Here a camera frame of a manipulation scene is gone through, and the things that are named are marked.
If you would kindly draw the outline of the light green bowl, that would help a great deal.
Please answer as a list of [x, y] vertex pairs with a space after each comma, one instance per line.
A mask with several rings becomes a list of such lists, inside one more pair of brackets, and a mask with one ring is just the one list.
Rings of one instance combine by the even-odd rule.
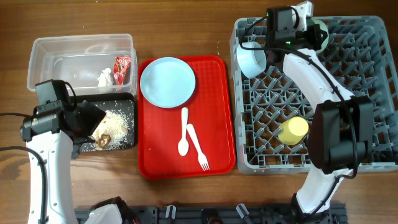
[[326, 47], [328, 45], [329, 33], [328, 33], [328, 28], [327, 28], [326, 24], [324, 22], [322, 22], [321, 20], [314, 19], [314, 18], [307, 20], [307, 29], [309, 29], [310, 26], [314, 26], [315, 24], [319, 24], [320, 29], [322, 30], [321, 31], [321, 38], [322, 38], [321, 48], [319, 50], [316, 50], [316, 53], [320, 54], [326, 49]]

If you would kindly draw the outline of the food scraps with rice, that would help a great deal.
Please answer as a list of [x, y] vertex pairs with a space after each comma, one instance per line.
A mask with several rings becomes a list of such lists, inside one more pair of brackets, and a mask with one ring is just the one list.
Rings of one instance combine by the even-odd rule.
[[127, 149], [134, 144], [134, 127], [129, 118], [118, 111], [106, 110], [106, 116], [90, 136], [95, 151]]

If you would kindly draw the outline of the white tissue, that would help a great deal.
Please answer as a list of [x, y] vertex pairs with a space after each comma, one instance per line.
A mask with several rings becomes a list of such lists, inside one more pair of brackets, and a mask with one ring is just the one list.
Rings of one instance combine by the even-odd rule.
[[111, 86], [113, 85], [113, 76], [111, 74], [111, 69], [110, 68], [105, 68], [101, 73], [100, 76], [98, 77], [98, 86], [99, 87], [105, 87], [105, 86]]

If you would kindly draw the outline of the light blue bowl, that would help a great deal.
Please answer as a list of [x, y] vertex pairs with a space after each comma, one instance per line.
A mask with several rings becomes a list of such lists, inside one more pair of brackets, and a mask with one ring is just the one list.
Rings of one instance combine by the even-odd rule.
[[267, 59], [264, 48], [258, 42], [243, 42], [237, 47], [238, 65], [247, 78], [254, 78], [265, 71]]

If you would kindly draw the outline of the red snack wrapper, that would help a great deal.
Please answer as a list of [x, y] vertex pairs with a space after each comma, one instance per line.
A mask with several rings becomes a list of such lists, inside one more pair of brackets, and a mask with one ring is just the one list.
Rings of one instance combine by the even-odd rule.
[[128, 81], [131, 57], [128, 55], [115, 58], [113, 67], [113, 77], [116, 85], [124, 85]]

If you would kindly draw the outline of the yellow cup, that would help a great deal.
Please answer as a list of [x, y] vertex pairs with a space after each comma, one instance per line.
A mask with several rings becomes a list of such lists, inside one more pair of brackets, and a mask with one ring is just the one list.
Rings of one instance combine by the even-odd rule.
[[295, 116], [284, 121], [279, 128], [281, 129], [278, 134], [280, 141], [287, 145], [295, 145], [306, 136], [309, 125], [306, 119]]

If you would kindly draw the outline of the light blue plate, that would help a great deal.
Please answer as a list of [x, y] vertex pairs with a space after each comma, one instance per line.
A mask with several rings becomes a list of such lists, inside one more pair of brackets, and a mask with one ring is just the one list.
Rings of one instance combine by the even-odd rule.
[[140, 89], [144, 98], [160, 108], [184, 104], [195, 91], [196, 77], [187, 62], [163, 57], [154, 60], [141, 74]]

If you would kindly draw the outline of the white plastic spoon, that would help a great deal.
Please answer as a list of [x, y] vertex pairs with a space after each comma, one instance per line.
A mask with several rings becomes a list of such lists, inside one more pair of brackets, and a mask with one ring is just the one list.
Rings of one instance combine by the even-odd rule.
[[178, 153], [181, 156], [186, 156], [189, 149], [189, 143], [187, 141], [187, 124], [188, 124], [188, 108], [184, 107], [181, 110], [181, 125], [182, 125], [182, 134], [181, 139], [178, 142]]

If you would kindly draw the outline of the white plastic fork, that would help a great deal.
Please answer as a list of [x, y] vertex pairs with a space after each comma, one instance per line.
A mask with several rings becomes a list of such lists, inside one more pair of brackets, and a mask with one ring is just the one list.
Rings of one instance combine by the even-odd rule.
[[209, 166], [208, 160], [207, 160], [205, 154], [202, 152], [202, 149], [200, 147], [200, 143], [198, 141], [198, 137], [197, 137], [195, 128], [193, 127], [193, 124], [187, 124], [187, 131], [188, 131], [188, 134], [189, 134], [189, 136], [190, 136], [190, 138], [192, 140], [193, 145], [195, 146], [195, 149], [197, 150], [198, 162], [199, 162], [201, 168], [204, 171], [210, 170], [210, 166]]

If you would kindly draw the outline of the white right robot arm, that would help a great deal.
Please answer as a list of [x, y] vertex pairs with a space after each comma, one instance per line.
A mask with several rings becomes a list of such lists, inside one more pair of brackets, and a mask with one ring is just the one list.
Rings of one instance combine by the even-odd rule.
[[326, 216], [341, 181], [355, 178], [359, 164], [367, 159], [374, 127], [371, 100], [354, 96], [318, 59], [329, 34], [312, 14], [312, 3], [305, 1], [270, 8], [266, 15], [267, 61], [293, 80], [315, 110], [307, 140], [312, 167], [292, 198], [296, 223]]

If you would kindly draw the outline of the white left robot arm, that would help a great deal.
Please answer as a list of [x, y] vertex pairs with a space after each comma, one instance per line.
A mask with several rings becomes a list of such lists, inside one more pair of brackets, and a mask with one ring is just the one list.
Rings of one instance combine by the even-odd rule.
[[76, 223], [70, 161], [73, 151], [106, 116], [83, 101], [68, 106], [58, 100], [37, 106], [21, 127], [30, 159], [29, 223]]

